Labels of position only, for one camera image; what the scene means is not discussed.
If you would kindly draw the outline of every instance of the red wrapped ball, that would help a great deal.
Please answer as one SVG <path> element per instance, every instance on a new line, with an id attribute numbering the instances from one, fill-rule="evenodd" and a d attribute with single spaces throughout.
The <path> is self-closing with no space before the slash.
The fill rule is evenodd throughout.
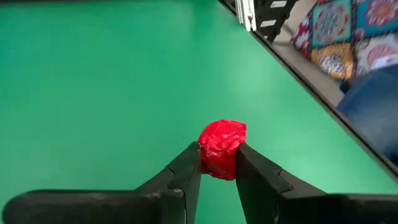
<path id="1" fill-rule="evenodd" d="M 235 152 L 246 141 L 246 125 L 238 121 L 219 120 L 200 134 L 202 174 L 223 180 L 236 177 Z"/>

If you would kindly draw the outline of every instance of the denim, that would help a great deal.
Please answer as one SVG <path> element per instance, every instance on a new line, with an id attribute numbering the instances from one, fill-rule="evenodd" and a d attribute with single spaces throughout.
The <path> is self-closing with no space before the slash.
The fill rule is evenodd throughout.
<path id="1" fill-rule="evenodd" d="M 375 148 L 398 165 L 398 65 L 370 71 L 337 106 Z"/>

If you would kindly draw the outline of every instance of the green table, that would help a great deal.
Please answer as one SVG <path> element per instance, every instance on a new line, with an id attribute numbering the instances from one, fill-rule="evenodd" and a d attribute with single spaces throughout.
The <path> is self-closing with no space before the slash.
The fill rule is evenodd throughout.
<path id="1" fill-rule="evenodd" d="M 398 185 L 216 0 L 0 5 L 0 207 L 34 189 L 134 189 L 217 119 L 326 192 Z M 244 223 L 202 178 L 197 223 Z"/>

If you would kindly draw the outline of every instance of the patterned fabric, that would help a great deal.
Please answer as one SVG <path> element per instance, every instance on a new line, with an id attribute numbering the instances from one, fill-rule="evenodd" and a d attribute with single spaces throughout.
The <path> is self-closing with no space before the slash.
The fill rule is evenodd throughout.
<path id="1" fill-rule="evenodd" d="M 297 49 L 300 49 L 302 54 L 309 58 L 310 54 L 308 52 L 308 43 L 310 40 L 310 19 L 306 17 L 299 25 L 296 33 L 292 38 L 293 44 L 296 46 Z"/>
<path id="2" fill-rule="evenodd" d="M 354 63 L 350 44 L 336 44 L 313 50 L 311 60 L 336 79 L 349 79 L 353 75 Z"/>
<path id="3" fill-rule="evenodd" d="M 291 42 L 337 80 L 398 63 L 398 0 L 318 0 Z"/>
<path id="4" fill-rule="evenodd" d="M 319 5 L 312 14 L 312 46 L 319 47 L 349 39 L 351 35 L 351 4 L 335 0 Z"/>

